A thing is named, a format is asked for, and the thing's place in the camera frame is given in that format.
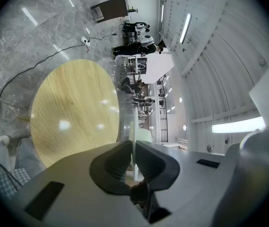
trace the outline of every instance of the wooden table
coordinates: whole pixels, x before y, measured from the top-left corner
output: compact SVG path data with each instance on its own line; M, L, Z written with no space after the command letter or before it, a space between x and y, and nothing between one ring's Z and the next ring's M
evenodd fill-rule
M110 76L93 61L62 64L40 86L30 124L46 167L71 154L116 142L119 103Z

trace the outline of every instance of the black cable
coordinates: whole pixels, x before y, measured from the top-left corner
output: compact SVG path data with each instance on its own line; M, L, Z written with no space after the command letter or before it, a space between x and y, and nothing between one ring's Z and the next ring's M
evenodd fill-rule
M7 85L8 85L10 82L13 81L13 79L15 79L17 76L23 74L24 72L27 72L27 71L29 71L29 70L31 70L31 69L36 68L36 66L37 66L38 64L40 64L40 63L46 61L48 58L53 57L53 56L55 56L56 54L58 54L58 53L60 53L60 52L62 52L62 51L65 51L65 50L68 50L68 49L71 49L71 48L74 48L74 47L84 46L84 45L86 45L86 42L89 43L91 39L103 40L105 37L112 36L112 35L119 35L119 34L114 33L114 34L111 34L111 35L103 35L102 38L90 37L90 38L88 39L88 41L85 41L85 42L84 42L84 44L79 44L79 45L70 46L70 47L65 48L65 49L63 49L63 50L57 51L57 52L54 53L53 55L50 55L50 56L46 57L44 60L39 61L34 67L28 68L28 69L26 69L26 70L24 70L24 71L18 73L17 75L15 75L12 79L10 79L10 80L5 84L5 86L3 87L3 89L1 90L1 92L0 92L0 97L1 97L1 95L2 95L2 93L3 93L3 91L4 91L4 89L7 87Z

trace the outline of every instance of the wall light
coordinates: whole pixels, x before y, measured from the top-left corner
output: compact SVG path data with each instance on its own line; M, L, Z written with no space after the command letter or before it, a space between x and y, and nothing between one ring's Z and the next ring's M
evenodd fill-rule
M262 117L242 120L232 123L214 124L211 126L212 133L241 133L251 132L256 129L263 130L266 127Z
M186 36L186 34L188 32L189 24L191 22L191 18L192 18L192 15L190 13L188 13L185 25L184 25L183 30L182 30L182 36L181 36L181 39L180 39L181 43L183 43L184 40L185 40L185 36Z
M162 22L164 20L164 5L162 5Z

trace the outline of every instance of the marble wall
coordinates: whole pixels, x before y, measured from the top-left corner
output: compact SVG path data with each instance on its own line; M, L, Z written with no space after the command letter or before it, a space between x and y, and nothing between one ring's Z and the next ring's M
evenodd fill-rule
M17 73L35 66L58 48L82 44L80 38L83 35L121 34L119 19L100 24L93 20L90 7L103 0L70 1L10 0L0 11L0 91ZM68 49L13 80L0 98L0 135L11 137L11 150L20 138L30 134L29 125L17 116L30 113L40 84L53 69L69 60L89 59L112 74L115 62L111 59L111 47L121 42L121 36L105 37L96 44L92 40L95 48Z

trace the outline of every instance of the person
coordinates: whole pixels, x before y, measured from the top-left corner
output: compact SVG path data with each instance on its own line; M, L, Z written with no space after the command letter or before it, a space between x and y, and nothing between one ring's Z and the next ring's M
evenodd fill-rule
M142 46L140 42L132 43L130 45L122 45L112 48L112 58L115 60L117 55L136 55L140 54L145 57L148 54L158 52L161 53L164 49L160 45L150 44L147 47Z
M0 136L0 197L5 200L11 199L25 183L46 169L31 138L21 139L17 146L15 166L11 167L9 143L9 136Z
M128 77L126 77L121 83L119 83L120 90L128 94L139 93L144 86L145 83L142 82L142 80L140 79L140 72L139 79L135 84L130 84L130 79Z
M124 23L124 26L129 26L129 27L143 27L145 26L146 28L150 28L150 25L144 23L144 22L136 22L134 24L132 23Z
M140 35L143 32L149 32L150 30L146 27L142 27L142 28L137 28L137 27L124 27L123 32L125 33L133 33L136 32L138 33L138 35Z

